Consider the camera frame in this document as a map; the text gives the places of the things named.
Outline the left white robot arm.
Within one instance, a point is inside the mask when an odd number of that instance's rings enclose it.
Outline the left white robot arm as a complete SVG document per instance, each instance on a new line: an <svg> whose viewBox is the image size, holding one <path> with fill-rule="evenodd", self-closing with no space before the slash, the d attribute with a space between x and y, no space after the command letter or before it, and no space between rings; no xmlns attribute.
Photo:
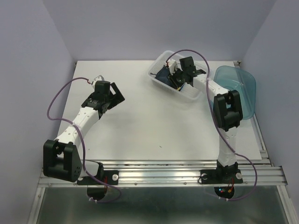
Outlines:
<svg viewBox="0 0 299 224"><path fill-rule="evenodd" d="M84 137L103 114L125 100L115 83L105 80L92 82L93 92L82 103L73 121L61 118L69 126L54 140L47 140L43 146L43 174L68 182L76 182L83 171L83 159L78 148Z"/></svg>

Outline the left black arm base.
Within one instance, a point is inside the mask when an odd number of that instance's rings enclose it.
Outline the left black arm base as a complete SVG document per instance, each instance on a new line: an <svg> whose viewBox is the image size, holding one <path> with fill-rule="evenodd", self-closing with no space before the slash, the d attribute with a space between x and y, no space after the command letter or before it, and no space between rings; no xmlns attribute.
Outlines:
<svg viewBox="0 0 299 224"><path fill-rule="evenodd" d="M94 203L111 203L120 199L122 191L119 184L119 170L105 170L102 163L96 163L96 172L91 174L83 170L85 176L77 180L77 185L87 186L89 201Z"/></svg>

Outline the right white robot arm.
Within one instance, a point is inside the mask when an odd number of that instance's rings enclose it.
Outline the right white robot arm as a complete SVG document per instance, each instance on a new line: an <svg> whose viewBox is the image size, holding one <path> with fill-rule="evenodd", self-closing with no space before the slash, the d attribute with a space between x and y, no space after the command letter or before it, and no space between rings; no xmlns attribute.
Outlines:
<svg viewBox="0 0 299 224"><path fill-rule="evenodd" d="M193 58L181 58L178 62L168 58L165 62L170 74L168 79L174 85L190 84L206 93L208 106L216 131L219 134L219 155L215 169L202 169L201 184L226 184L242 182L234 150L237 128L243 119L242 105L238 91L229 91L210 79L210 69L199 70Z"/></svg>

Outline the dark grey towel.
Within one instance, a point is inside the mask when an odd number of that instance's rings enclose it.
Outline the dark grey towel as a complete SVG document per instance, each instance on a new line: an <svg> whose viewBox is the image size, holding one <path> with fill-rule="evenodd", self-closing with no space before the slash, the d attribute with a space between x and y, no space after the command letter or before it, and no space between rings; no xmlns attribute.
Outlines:
<svg viewBox="0 0 299 224"><path fill-rule="evenodd" d="M176 83L176 82L172 82L168 76L170 76L170 70L168 67L163 67L158 73L154 74L154 73L150 73L151 75L155 75L155 79L157 79L158 81L174 88L174 89L179 89L181 88L182 84Z"/></svg>

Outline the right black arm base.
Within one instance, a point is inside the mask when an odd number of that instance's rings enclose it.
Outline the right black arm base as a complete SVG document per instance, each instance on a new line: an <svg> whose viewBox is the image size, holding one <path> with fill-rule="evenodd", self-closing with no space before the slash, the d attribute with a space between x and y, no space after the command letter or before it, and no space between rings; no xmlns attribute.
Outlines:
<svg viewBox="0 0 299 224"><path fill-rule="evenodd" d="M223 166L219 161L214 169L201 169L198 183L215 185L214 191L220 198L232 199L235 193L235 184L243 183L243 178L238 163Z"/></svg>

